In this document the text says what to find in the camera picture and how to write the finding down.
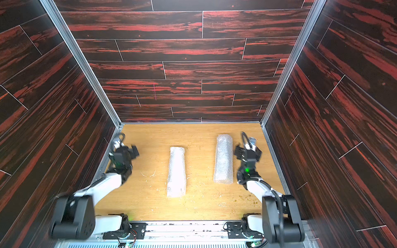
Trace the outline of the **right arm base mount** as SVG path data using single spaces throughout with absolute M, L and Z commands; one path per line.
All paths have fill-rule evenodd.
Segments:
M 239 221 L 227 221 L 223 225 L 223 230 L 227 232 L 229 239 L 264 239 L 261 232 L 249 228 L 248 217 L 262 217 L 258 213 L 246 213 Z

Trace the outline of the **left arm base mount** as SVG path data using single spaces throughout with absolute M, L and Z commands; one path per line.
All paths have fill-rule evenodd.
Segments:
M 114 215 L 122 218 L 122 222 L 120 224 L 120 228 L 116 231 L 110 231 L 103 234 L 102 238 L 104 240 L 136 240 L 136 239 L 144 239 L 147 223 L 145 222 L 131 222 L 128 220 L 128 216 L 126 214 L 118 214 Z

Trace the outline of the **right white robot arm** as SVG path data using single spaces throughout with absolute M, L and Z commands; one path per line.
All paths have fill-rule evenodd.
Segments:
M 258 232 L 264 241 L 259 245 L 274 244 L 276 248 L 299 248 L 305 240 L 305 231 L 292 195 L 284 195 L 265 182 L 256 171 L 262 152 L 249 145 L 236 146 L 234 155 L 241 161 L 237 183 L 252 193 L 262 204 L 261 214 L 246 214 L 242 218 L 244 234 Z

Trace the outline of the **bubble wrap sheet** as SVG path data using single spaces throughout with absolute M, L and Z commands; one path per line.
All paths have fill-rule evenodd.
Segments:
M 217 137 L 214 182 L 227 185 L 233 183 L 233 138 L 229 134 Z
M 170 148 L 169 175 L 167 178 L 167 197 L 182 197 L 186 194 L 187 177 L 185 165 L 185 149 Z

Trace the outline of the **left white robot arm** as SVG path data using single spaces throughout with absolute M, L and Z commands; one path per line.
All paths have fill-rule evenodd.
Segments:
M 105 174 L 91 185 L 55 202 L 49 236 L 52 239 L 86 240 L 94 235 L 112 233 L 116 239 L 131 234 L 128 216 L 98 216 L 95 206 L 113 190 L 121 187 L 132 174 L 132 160 L 139 156 L 136 146 L 120 144 L 109 152 L 111 164 Z

